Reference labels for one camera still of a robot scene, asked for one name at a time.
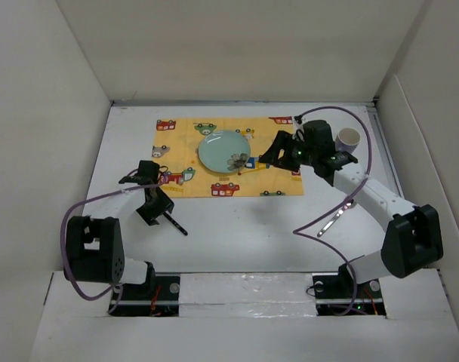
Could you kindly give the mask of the black handled fork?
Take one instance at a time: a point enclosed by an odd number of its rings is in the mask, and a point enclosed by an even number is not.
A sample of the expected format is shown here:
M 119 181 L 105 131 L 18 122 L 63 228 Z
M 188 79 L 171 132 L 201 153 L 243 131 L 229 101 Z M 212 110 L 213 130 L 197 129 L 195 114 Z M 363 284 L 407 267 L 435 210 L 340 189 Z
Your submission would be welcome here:
M 181 226 L 169 213 L 164 213 L 163 216 L 184 236 L 188 235 L 188 231 L 183 226 Z

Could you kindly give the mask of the light green floral plate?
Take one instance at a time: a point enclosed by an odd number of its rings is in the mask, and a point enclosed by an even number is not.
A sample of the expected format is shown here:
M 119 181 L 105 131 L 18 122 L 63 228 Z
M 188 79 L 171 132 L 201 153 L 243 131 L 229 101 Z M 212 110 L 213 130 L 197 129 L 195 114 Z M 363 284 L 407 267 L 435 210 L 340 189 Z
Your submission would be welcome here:
M 249 142 L 234 130 L 213 132 L 198 147 L 202 165 L 214 173 L 236 173 L 246 165 L 250 155 Z

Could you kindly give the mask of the yellow cartoon print cloth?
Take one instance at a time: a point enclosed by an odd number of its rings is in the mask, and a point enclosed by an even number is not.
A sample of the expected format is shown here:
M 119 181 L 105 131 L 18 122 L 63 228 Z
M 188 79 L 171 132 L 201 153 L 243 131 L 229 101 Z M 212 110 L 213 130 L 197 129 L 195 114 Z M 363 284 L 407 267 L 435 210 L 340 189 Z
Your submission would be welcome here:
M 199 159 L 199 144 L 228 130 L 248 142 L 223 160 L 224 173 L 209 170 Z M 172 198 L 297 196 L 303 194 L 300 172 L 260 162 L 278 131 L 294 132 L 290 116 L 256 118 L 161 118 L 156 121 L 152 159 L 162 166 L 162 189 Z

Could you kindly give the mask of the silver spoon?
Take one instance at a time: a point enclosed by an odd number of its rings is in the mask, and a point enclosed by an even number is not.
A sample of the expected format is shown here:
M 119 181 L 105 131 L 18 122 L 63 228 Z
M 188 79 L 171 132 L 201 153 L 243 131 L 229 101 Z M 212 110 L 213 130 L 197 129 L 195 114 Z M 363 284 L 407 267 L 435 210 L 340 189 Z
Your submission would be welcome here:
M 347 211 L 355 207 L 356 202 L 352 199 L 345 203 L 344 206 L 342 206 L 335 215 L 322 227 L 322 229 L 317 233 L 318 237 L 322 237 L 342 216 L 343 214 Z

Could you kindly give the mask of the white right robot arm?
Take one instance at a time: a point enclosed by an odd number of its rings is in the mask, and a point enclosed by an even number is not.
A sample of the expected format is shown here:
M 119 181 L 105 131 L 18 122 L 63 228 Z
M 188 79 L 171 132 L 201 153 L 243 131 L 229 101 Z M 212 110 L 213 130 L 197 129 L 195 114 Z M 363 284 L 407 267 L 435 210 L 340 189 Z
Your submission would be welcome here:
M 392 275 L 403 279 L 439 261 L 444 250 L 437 210 L 417 206 L 372 178 L 358 159 L 336 148 L 330 125 L 309 121 L 296 134 L 279 131 L 261 161 L 283 170 L 311 167 L 330 186 L 369 213 L 385 232 L 380 250 L 343 265 L 337 278 L 341 294 L 353 297 L 365 282 Z

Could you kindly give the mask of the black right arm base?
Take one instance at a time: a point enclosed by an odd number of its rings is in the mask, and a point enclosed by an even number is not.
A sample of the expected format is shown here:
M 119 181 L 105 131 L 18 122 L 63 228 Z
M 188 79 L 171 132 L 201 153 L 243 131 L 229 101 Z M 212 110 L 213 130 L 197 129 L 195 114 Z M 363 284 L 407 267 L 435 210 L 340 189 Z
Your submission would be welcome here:
M 380 279 L 389 276 L 384 271 L 376 278 L 354 284 L 346 264 L 336 272 L 317 272 L 312 274 L 306 294 L 314 298 L 318 316 L 346 315 L 387 315 Z

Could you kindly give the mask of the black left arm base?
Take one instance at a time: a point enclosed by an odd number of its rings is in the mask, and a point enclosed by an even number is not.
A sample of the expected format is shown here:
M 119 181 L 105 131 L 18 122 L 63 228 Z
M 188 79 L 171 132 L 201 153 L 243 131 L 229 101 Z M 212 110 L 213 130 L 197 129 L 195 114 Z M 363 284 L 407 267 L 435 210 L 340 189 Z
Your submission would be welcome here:
M 143 284 L 125 284 L 122 295 L 111 295 L 108 314 L 113 317 L 169 318 L 179 316 L 180 274 L 156 273 L 148 262 Z

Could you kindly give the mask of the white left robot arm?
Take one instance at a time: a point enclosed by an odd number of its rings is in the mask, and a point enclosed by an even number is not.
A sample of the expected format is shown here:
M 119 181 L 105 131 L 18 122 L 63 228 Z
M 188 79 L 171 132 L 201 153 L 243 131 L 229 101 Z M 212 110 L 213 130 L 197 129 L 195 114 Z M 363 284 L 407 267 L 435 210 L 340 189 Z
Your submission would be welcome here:
M 134 175 L 119 181 L 132 183 L 130 191 L 143 191 L 143 203 L 136 213 L 149 226 L 158 225 L 158 218 L 174 209 L 174 202 L 160 188 L 163 180 L 159 164 L 140 161 Z M 68 215 L 64 217 L 62 235 L 64 273 L 69 281 L 129 284 L 140 299 L 148 299 L 156 291 L 152 263 L 125 257 L 119 219 Z

